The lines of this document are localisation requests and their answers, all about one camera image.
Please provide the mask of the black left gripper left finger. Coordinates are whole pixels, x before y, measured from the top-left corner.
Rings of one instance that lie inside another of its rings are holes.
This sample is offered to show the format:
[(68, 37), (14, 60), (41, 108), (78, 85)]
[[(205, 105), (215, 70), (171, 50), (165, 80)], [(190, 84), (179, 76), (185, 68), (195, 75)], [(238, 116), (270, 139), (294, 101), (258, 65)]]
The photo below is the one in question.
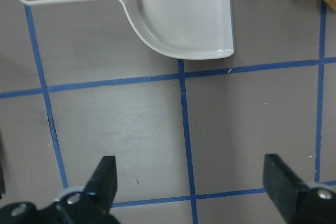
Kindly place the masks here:
[(119, 223), (110, 208), (118, 187), (116, 159), (104, 156), (83, 189), (64, 190), (38, 209), (22, 201), (1, 208), (1, 223)]

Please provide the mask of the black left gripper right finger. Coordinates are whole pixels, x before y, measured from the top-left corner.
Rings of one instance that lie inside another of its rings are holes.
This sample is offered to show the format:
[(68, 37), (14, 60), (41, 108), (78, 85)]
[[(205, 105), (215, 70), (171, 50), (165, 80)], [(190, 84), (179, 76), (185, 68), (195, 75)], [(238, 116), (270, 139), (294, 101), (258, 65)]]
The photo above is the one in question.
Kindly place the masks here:
[(335, 223), (335, 190), (304, 182), (277, 154), (265, 154), (263, 187), (285, 223)]

